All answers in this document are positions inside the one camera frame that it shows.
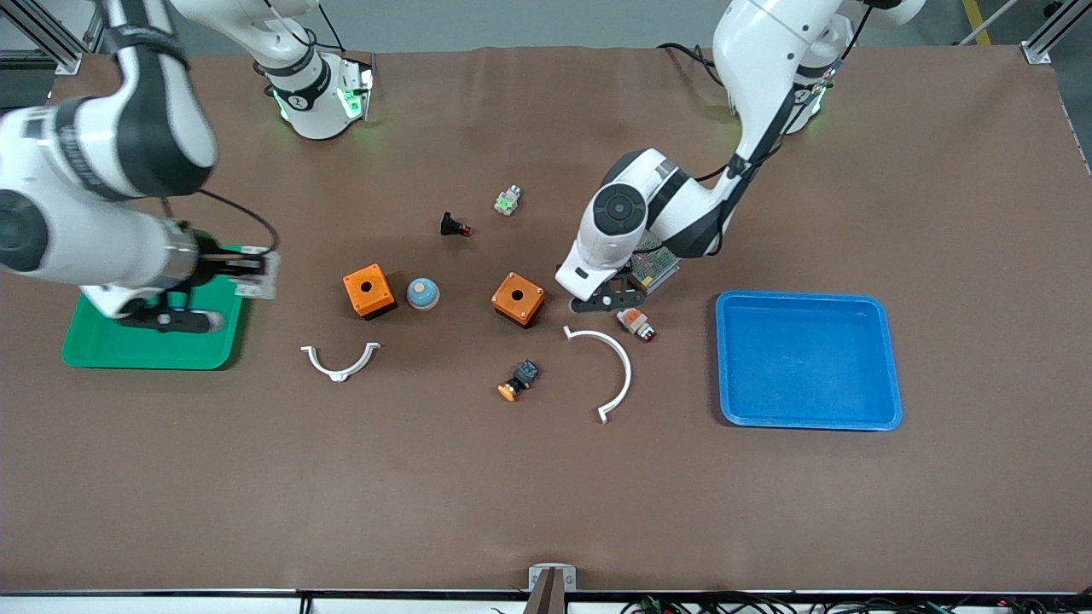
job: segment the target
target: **yellow floor line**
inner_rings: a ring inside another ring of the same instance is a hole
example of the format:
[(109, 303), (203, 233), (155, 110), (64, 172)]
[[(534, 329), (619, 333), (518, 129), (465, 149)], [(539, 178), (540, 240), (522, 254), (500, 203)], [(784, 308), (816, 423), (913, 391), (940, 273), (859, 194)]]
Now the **yellow floor line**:
[[(966, 11), (966, 21), (971, 22), (971, 29), (982, 25), (982, 11), (978, 10), (978, 2), (975, 0), (963, 0), (963, 10)], [(978, 45), (990, 45), (989, 35), (986, 34), (985, 29), (974, 37), (974, 42)]]

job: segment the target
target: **orange box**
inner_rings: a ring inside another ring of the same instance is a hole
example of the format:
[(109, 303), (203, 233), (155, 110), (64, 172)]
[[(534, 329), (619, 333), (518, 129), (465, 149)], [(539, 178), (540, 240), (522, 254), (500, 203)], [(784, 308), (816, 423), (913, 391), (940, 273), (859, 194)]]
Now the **orange box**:
[(492, 295), (494, 309), (525, 329), (532, 327), (531, 321), (545, 302), (543, 288), (515, 273), (509, 273)]
[(348, 299), (353, 303), (353, 310), (365, 320), (382, 316), (399, 306), (379, 264), (345, 275), (343, 281)]

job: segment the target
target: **gray floor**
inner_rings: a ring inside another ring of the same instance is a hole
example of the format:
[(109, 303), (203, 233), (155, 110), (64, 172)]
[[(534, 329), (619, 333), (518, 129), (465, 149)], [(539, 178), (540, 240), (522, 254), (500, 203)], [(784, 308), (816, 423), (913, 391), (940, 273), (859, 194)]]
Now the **gray floor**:
[[(989, 33), (994, 44), (1017, 44), (1045, 17), (1047, 0), (1022, 0)], [(989, 15), (1004, 0), (980, 0)], [(709, 45), (725, 0), (324, 0), (346, 47), (379, 54), (455, 51), (478, 47), (652, 47), (668, 40)], [(176, 14), (191, 54), (240, 54), (230, 40)], [(323, 40), (332, 36), (313, 12), (299, 20)], [(895, 31), (868, 29), (863, 45), (949, 45), (970, 32), (961, 0), (928, 0), (922, 13)], [(1059, 90), (1077, 134), (1092, 149), (1092, 17), (1051, 54)], [(41, 71), (0, 71), (0, 107), (40, 102)]]

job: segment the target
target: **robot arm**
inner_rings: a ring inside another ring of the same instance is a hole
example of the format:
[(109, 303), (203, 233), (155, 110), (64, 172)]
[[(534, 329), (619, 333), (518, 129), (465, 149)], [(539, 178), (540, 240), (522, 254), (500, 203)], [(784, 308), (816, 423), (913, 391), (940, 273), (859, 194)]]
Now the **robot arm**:
[[(923, 1), (912, 3), (919, 8)], [(720, 251), (735, 206), (758, 169), (785, 133), (803, 127), (818, 110), (852, 34), (850, 20), (838, 14), (841, 4), (732, 1), (716, 26), (713, 57), (739, 115), (739, 144), (711, 190), (656, 150), (622, 156), (584, 210), (577, 240), (555, 275), (575, 297), (574, 309), (630, 305), (618, 300), (617, 293), (612, 297), (608, 286), (624, 271), (644, 229), (679, 258)]]
[[(233, 274), (242, 259), (227, 261), (239, 255), (124, 202), (195, 192), (216, 163), (216, 145), (164, 0), (109, 0), (104, 9), (121, 87), (0, 120), (0, 265), (80, 285), (122, 323), (155, 324), (147, 316), (170, 310), (162, 298), (149, 307), (151, 299)], [(178, 314), (177, 321), (185, 326), (159, 330), (217, 324), (212, 314)]]
[(292, 17), (319, 0), (171, 0), (186, 19), (227, 36), (253, 56), (281, 106), (306, 139), (330, 139), (364, 119), (372, 67), (316, 49)]

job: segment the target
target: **blue tray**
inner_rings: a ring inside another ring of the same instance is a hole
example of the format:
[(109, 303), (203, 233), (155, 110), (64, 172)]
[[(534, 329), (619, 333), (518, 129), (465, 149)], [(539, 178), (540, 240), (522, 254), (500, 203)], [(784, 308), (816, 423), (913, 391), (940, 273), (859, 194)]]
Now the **blue tray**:
[(721, 411), (739, 426), (891, 430), (902, 401), (887, 314), (868, 296), (725, 292)]

